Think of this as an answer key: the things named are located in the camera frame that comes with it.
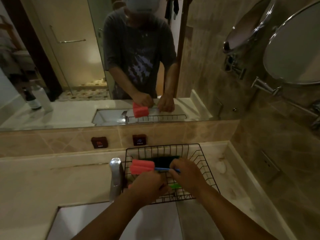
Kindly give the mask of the person's right hand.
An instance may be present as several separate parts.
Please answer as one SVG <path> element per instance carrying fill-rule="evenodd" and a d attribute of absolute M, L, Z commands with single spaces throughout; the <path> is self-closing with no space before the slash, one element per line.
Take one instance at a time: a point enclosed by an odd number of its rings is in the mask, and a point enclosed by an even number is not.
<path fill-rule="evenodd" d="M 191 160 L 184 158 L 184 183 L 180 184 L 184 190 L 194 197 L 199 197 L 208 186 L 198 166 Z"/>

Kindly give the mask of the person's left hand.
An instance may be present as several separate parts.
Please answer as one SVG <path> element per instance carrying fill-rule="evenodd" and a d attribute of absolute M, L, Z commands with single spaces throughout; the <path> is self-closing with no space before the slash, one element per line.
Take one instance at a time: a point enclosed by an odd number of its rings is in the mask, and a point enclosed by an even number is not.
<path fill-rule="evenodd" d="M 134 206 L 142 208 L 163 196 L 154 195 L 154 172 L 157 171 L 149 171 L 140 174 L 131 184 L 129 195 Z"/>

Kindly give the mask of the pink sponge brush blue handle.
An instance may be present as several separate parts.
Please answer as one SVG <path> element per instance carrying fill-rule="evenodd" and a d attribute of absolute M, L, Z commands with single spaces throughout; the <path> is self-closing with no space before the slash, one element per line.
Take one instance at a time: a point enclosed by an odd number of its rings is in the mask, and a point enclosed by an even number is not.
<path fill-rule="evenodd" d="M 156 167 L 155 163 L 153 161 L 137 160 L 137 159 L 132 160 L 129 169 L 130 169 L 131 174 L 134 174 L 134 175 L 140 175 L 144 172 L 150 172 L 150 171 L 168 172 L 170 170 L 169 168 Z"/>

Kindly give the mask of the person's right forearm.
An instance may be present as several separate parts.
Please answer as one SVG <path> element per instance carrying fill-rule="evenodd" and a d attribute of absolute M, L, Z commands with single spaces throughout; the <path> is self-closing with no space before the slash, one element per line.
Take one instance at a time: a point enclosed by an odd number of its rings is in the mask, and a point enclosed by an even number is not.
<path fill-rule="evenodd" d="M 202 185 L 194 196 L 211 216 L 224 240 L 278 240 L 213 187 Z"/>

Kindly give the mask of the person's left forearm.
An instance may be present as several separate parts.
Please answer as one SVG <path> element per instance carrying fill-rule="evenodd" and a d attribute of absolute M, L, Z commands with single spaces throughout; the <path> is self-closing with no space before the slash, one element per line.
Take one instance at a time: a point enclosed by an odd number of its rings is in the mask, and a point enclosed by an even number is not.
<path fill-rule="evenodd" d="M 123 231 L 146 202 L 125 192 L 71 240 L 119 240 Z"/>

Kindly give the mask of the dark green sponge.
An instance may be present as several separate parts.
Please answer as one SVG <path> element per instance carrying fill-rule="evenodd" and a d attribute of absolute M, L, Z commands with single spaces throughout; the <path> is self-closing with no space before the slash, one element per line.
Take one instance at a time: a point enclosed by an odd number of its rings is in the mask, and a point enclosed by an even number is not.
<path fill-rule="evenodd" d="M 174 159 L 179 159 L 179 156 L 160 156 L 146 159 L 154 163 L 156 169 L 169 169 L 170 164 Z"/>

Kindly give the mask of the white sink basin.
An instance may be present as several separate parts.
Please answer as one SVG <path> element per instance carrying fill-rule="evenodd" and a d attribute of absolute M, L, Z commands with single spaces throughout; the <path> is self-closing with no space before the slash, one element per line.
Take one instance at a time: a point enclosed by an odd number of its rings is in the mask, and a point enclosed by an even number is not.
<path fill-rule="evenodd" d="M 101 202 L 59 208 L 46 240 L 71 240 L 110 204 Z M 176 203 L 143 207 L 127 225 L 120 240 L 183 240 Z"/>

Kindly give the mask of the dark square tap button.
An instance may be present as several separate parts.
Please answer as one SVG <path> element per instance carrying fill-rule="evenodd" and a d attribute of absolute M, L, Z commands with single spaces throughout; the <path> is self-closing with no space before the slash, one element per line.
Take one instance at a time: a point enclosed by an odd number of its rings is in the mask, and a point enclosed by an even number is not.
<path fill-rule="evenodd" d="M 133 135 L 132 139 L 133 139 L 134 146 L 147 145 L 147 135 L 145 135 L 145 134 Z"/>
<path fill-rule="evenodd" d="M 106 149 L 109 146 L 107 137 L 92 137 L 91 143 L 94 149 Z"/>

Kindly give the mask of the chrome faucet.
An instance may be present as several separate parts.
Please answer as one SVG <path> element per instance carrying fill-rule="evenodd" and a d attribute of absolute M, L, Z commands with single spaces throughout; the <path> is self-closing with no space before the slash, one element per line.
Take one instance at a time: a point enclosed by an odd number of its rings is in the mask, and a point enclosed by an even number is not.
<path fill-rule="evenodd" d="M 111 159 L 109 167 L 111 170 L 109 201 L 112 203 L 122 193 L 125 172 L 120 158 Z"/>

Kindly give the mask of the round chrome magnifying mirror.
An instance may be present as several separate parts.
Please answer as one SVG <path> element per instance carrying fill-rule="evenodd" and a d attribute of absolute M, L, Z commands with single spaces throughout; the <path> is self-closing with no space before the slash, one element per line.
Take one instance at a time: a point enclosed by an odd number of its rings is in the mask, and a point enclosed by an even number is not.
<path fill-rule="evenodd" d="M 266 46 L 268 74 L 285 84 L 320 84 L 320 0 L 305 6 L 279 26 Z"/>

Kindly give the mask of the beige wall socket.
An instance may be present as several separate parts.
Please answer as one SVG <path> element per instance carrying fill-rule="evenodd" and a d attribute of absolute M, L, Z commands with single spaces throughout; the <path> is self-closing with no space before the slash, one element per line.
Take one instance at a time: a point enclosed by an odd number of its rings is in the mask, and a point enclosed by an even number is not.
<path fill-rule="evenodd" d="M 258 163 L 260 177 L 266 184 L 271 183 L 280 176 L 281 170 L 263 150 L 259 152 Z"/>

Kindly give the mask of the large wall mirror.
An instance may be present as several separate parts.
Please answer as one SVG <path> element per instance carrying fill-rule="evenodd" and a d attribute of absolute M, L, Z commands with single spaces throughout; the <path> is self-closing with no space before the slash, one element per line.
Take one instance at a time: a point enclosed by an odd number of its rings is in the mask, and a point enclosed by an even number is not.
<path fill-rule="evenodd" d="M 57 99 L 1 119 L 0 132 L 238 119 L 277 0 L 1 0 L 30 21 Z"/>

